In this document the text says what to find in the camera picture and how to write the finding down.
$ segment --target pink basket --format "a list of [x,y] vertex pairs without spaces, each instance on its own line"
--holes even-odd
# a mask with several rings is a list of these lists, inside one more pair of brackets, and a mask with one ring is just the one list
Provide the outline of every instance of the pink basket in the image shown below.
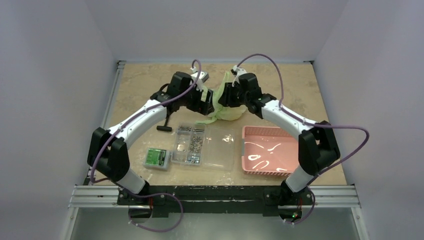
[[245,174],[289,176],[298,167],[298,141],[283,129],[244,126],[242,137]]

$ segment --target green plastic bag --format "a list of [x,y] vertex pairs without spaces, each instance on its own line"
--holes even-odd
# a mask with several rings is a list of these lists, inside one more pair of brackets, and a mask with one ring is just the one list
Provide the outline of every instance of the green plastic bag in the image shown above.
[[[221,85],[219,86],[217,90],[213,91],[212,105],[213,105],[214,111],[207,115],[211,119],[204,120],[204,121],[197,121],[196,123],[211,124],[215,122],[216,120],[234,121],[239,119],[242,116],[242,114],[248,109],[244,105],[238,106],[238,107],[227,107],[227,106],[222,106],[221,104],[218,103],[218,100],[224,93],[225,83],[232,82],[233,78],[234,78],[233,75],[229,71],[225,73],[225,76],[222,80]],[[208,91],[208,89],[205,86],[203,86],[203,90]]]

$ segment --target marble surface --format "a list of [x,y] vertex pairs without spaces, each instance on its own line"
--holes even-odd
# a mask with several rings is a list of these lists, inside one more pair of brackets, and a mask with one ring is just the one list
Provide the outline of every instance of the marble surface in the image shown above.
[[[234,64],[204,63],[202,70],[209,73],[206,82],[208,88],[216,89],[222,82],[226,71]],[[321,93],[310,64],[279,64],[284,83],[283,104],[293,111],[316,121],[327,120],[326,110]],[[270,93],[278,99],[281,97],[280,82],[272,64],[242,65],[248,72],[255,73],[263,93]],[[112,111],[111,126],[126,119],[142,107],[149,97],[159,88],[169,83],[172,75],[177,72],[190,72],[188,64],[126,64],[118,95]],[[208,119],[182,107],[170,118],[169,126],[176,129],[179,123],[193,123]],[[143,161],[149,147],[172,150],[175,142],[175,132],[157,131],[156,127],[149,129],[129,149],[131,168],[146,179],[151,185],[279,185],[285,178],[282,176],[246,175],[241,164],[242,128],[243,126],[274,126],[272,123],[245,112],[235,121],[218,120],[211,126],[233,129],[235,131],[234,166],[231,172],[210,170],[201,166],[185,166],[172,163],[168,171],[146,169]],[[110,185],[110,182],[98,184]],[[314,185],[345,185],[346,180],[341,166],[337,166],[320,176]]]

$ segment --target purple cable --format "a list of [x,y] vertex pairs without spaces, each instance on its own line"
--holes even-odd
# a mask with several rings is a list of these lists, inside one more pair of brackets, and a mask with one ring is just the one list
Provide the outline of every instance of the purple cable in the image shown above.
[[270,58],[269,56],[262,54],[262,53],[254,53],[252,55],[245,57],[243,60],[241,60],[237,64],[237,67],[240,67],[240,65],[242,65],[242,63],[244,63],[246,60],[250,59],[251,57],[255,57],[255,56],[264,57],[264,58],[268,59],[269,61],[271,61],[271,63],[274,65],[275,69],[277,70],[279,82],[280,82],[280,85],[281,85],[281,99],[283,99],[284,98],[283,77],[281,76],[281,72],[280,72],[279,67],[277,66],[277,63],[272,58]]
[[[171,98],[171,99],[166,100],[164,102],[161,102],[161,103],[155,104],[153,106],[150,106],[146,110],[140,111],[139,113],[135,114],[130,119],[128,119],[126,122],[124,122],[118,130],[116,130],[114,133],[112,133],[112,135],[106,140],[106,142],[104,143],[104,145],[100,148],[100,151],[98,152],[97,156],[94,159],[94,162],[93,162],[93,165],[92,165],[92,168],[91,168],[91,172],[90,172],[90,181],[92,183],[96,184],[96,183],[99,183],[101,181],[104,181],[104,180],[107,180],[108,179],[108,178],[102,178],[100,180],[96,180],[95,177],[94,177],[94,172],[96,170],[97,164],[99,163],[100,157],[102,156],[103,152],[108,147],[108,145],[112,141],[112,139],[114,139],[114,137],[116,137],[116,135],[120,131],[122,131],[128,124],[130,124],[132,121],[134,121],[134,119],[138,118],[140,115],[144,114],[145,112],[148,112],[151,109],[154,109],[156,107],[165,106],[165,105],[167,105],[169,103],[172,103],[172,102],[178,100],[179,98],[181,98],[182,96],[186,95],[190,90],[192,90],[195,87],[196,83],[199,80],[200,74],[202,72],[202,65],[201,65],[200,61],[197,60],[197,59],[194,59],[193,60],[193,62],[191,63],[191,67],[193,68],[195,66],[195,63],[197,63],[197,65],[198,65],[197,76],[196,76],[196,79],[194,80],[193,84],[191,84],[189,88],[187,88],[183,93],[181,93],[180,95],[178,95],[178,96],[176,96],[174,98]],[[146,229],[146,230],[149,230],[149,231],[152,231],[152,232],[163,233],[163,232],[168,232],[168,231],[176,228],[178,226],[178,224],[180,224],[181,220],[183,219],[183,205],[181,204],[180,200],[178,200],[178,198],[175,197],[174,195],[171,195],[169,193],[165,193],[164,192],[164,193],[155,193],[155,194],[151,194],[151,195],[140,196],[140,195],[137,195],[137,194],[135,194],[133,192],[130,192],[129,190],[127,190],[127,192],[128,192],[128,194],[130,194],[131,196],[133,196],[135,198],[150,198],[150,197],[157,196],[157,195],[171,196],[172,198],[174,198],[178,202],[178,204],[179,204],[179,206],[181,208],[181,216],[180,216],[179,220],[176,222],[176,224],[174,224],[170,228],[166,228],[166,229],[152,229],[152,228],[148,228],[148,227],[139,225],[138,223],[136,225],[136,224],[134,224],[134,222],[131,221],[137,227],[140,227],[142,229]]]
[[311,190],[311,188],[309,186],[306,186],[306,187],[307,187],[307,189],[309,189],[309,191],[310,191],[310,193],[312,195],[312,206],[310,207],[310,210],[306,213],[305,216],[303,216],[299,221],[293,222],[294,225],[300,224],[301,222],[305,221],[311,215],[312,211],[315,208],[315,203],[316,203],[315,194],[314,194],[314,192]]
[[155,232],[155,233],[165,233],[165,232],[168,232],[168,231],[171,231],[172,229],[174,229],[174,228],[176,228],[180,223],[181,223],[181,220],[183,220],[183,216],[184,216],[184,213],[183,213],[183,204],[181,204],[181,201],[176,197],[176,196],[174,196],[174,195],[172,195],[172,194],[169,194],[169,193],[166,193],[166,192],[164,192],[164,193],[154,193],[154,194],[150,194],[150,195],[145,195],[145,196],[140,196],[140,195],[137,195],[137,194],[134,194],[134,193],[132,193],[132,192],[130,192],[130,191],[126,191],[129,195],[131,195],[131,196],[133,196],[133,197],[135,197],[135,198],[151,198],[151,197],[155,197],[155,196],[160,196],[160,195],[165,195],[165,196],[169,196],[169,197],[172,197],[172,198],[174,198],[175,200],[176,200],[176,202],[178,203],[178,205],[179,205],[179,209],[181,210],[181,214],[180,214],[180,216],[179,216],[179,218],[178,218],[178,221],[176,221],[176,223],[173,225],[173,226],[171,226],[171,227],[169,227],[169,228],[165,228],[165,229],[154,229],[154,228],[150,228],[150,227],[147,227],[147,226],[143,226],[143,225],[140,225],[140,224],[138,224],[138,223],[135,223],[132,219],[131,219],[131,216],[130,216],[130,211],[128,211],[128,218],[129,218],[129,222],[132,224],[132,225],[134,225],[134,226],[136,226],[136,227],[139,227],[139,228],[142,228],[142,229],[144,229],[144,230],[148,230],[148,231],[151,231],[151,232]]
[[[241,60],[238,64],[237,67],[239,67],[244,61],[246,61],[247,59],[254,57],[254,56],[262,56],[264,58],[267,58],[268,60],[271,61],[271,63],[274,65],[275,69],[277,70],[278,73],[278,77],[279,77],[279,82],[281,85],[281,99],[279,100],[279,105],[280,105],[280,109],[287,115],[291,116],[292,118],[298,120],[299,122],[301,122],[304,125],[307,126],[311,126],[311,127],[317,127],[317,128],[323,128],[323,129],[357,129],[357,130],[361,130],[365,132],[365,139],[363,140],[363,142],[355,149],[353,150],[351,153],[349,153],[347,156],[345,156],[344,158],[342,158],[340,161],[338,161],[337,163],[321,170],[320,172],[318,172],[318,174],[316,176],[314,176],[308,183],[307,183],[307,187],[309,188],[309,185],[315,181],[318,176],[322,175],[323,173],[327,172],[328,170],[336,167],[337,165],[340,165],[341,163],[343,163],[344,161],[348,160],[350,157],[352,157],[354,154],[356,154],[360,149],[362,149],[362,147],[368,142],[368,139],[370,139],[370,133],[368,132],[368,130],[366,130],[363,127],[360,126],[353,126],[353,125],[323,125],[323,124],[317,124],[317,123],[311,123],[311,122],[306,122],[303,119],[301,119],[300,117],[292,114],[291,112],[287,111],[284,107],[283,107],[283,99],[284,99],[284,89],[283,89],[283,77],[281,76],[280,73],[280,69],[277,66],[276,62],[274,60],[272,60],[269,56],[262,54],[262,53],[255,53],[252,55],[249,55],[247,57],[245,57],[243,60]],[[310,211],[306,214],[305,217],[302,217],[302,219],[300,221],[298,221],[295,224],[301,223],[303,222],[307,217],[309,217],[309,215],[311,215],[312,210],[315,207],[315,195],[313,195],[313,203],[312,203],[312,208],[310,209]]]

